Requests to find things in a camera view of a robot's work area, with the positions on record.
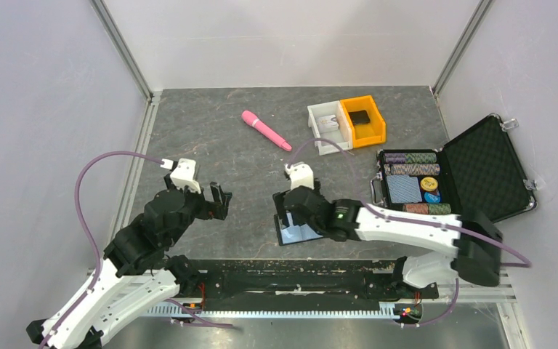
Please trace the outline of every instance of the blue poker chip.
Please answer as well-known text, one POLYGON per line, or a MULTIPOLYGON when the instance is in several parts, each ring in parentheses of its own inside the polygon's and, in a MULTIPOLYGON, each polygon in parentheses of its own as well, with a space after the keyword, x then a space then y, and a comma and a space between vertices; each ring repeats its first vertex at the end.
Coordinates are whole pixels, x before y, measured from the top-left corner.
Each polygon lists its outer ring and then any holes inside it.
POLYGON ((442 201, 442 197, 431 193, 425 193, 424 200, 430 204, 438 204, 442 201))

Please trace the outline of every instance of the orange plastic bin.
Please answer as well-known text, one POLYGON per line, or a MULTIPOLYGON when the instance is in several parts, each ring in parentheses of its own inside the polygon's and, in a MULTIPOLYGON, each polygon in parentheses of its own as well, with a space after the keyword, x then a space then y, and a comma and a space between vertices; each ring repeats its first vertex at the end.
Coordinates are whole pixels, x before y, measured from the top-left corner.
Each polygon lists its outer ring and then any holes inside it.
POLYGON ((386 122, 377 110, 373 97, 362 96, 341 100, 341 107, 345 112, 345 116, 347 116, 349 127, 352 129, 353 148, 386 142, 386 122), (369 123, 354 125, 349 113, 357 111, 366 111, 369 123))

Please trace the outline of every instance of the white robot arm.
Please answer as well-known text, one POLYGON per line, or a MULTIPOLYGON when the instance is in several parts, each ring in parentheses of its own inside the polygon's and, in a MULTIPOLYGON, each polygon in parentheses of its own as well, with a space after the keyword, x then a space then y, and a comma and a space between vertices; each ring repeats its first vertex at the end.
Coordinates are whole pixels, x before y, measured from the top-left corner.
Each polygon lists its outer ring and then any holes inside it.
POLYGON ((286 174, 291 181, 290 190, 273 196, 278 213, 275 225, 283 238, 378 240, 429 249, 430 253, 420 257, 400 258, 395 266, 396 277, 416 289, 457 276, 482 286, 498 285, 500 250, 445 228, 467 226, 501 242, 501 233, 483 214, 435 216, 364 207, 360 201, 350 199, 329 202, 320 194, 320 183, 314 180, 308 165, 286 166, 286 174))
POLYGON ((51 318, 32 321, 27 327, 31 341, 54 349, 101 348, 147 309, 170 297, 186 297, 198 285, 198 271, 185 256, 164 259, 194 219, 224 220, 231 193, 211 183, 213 201, 206 201, 195 180, 195 161, 163 160, 171 170, 164 177, 166 190, 145 205, 145 212, 117 232, 104 250, 96 270, 73 297, 51 318), (154 276, 147 269, 161 268, 154 276), (99 272, 92 289, 94 273, 99 272), (132 284, 141 284, 131 288, 132 284), (63 314, 86 292, 86 297, 61 320, 63 314), (54 325, 61 321, 57 329, 54 325))

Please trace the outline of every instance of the white wall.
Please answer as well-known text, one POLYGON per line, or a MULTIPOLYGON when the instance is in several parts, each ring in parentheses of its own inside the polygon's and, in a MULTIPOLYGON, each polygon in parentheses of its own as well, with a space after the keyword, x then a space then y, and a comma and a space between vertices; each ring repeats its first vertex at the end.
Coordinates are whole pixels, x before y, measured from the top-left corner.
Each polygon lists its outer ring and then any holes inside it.
POLYGON ((440 97, 451 137, 490 112, 519 120, 540 205, 499 227, 534 263, 511 271, 533 348, 558 348, 558 1, 496 1, 440 97))
POLYGON ((149 85, 433 85, 478 0, 106 0, 149 85))
MULTIPOLYGON (((131 149, 145 101, 88 1, 0 1, 0 348, 37 348, 92 253, 73 205, 80 168, 131 149)), ((126 162, 89 172, 83 211, 100 247, 126 162)))

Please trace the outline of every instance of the white plastic bin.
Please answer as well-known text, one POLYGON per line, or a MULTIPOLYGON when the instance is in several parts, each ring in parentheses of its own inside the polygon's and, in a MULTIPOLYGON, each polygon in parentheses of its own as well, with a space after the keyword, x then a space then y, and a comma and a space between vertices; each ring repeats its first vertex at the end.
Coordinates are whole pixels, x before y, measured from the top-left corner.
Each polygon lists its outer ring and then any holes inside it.
MULTIPOLYGON (((347 118, 345 116, 343 108, 341 107, 341 102, 336 100, 334 102, 308 105, 307 110, 309 111, 309 127, 311 127, 311 129, 313 130, 314 137, 321 137, 332 140, 335 143, 339 144, 339 146, 345 151, 352 149, 352 129, 347 123, 347 118), (317 122, 315 122, 315 119, 330 115, 335 115, 337 117, 339 129, 320 133, 318 124, 317 122)), ((339 151, 332 145, 319 141, 315 142, 315 147, 318 148, 318 153, 320 155, 336 153, 339 151)))

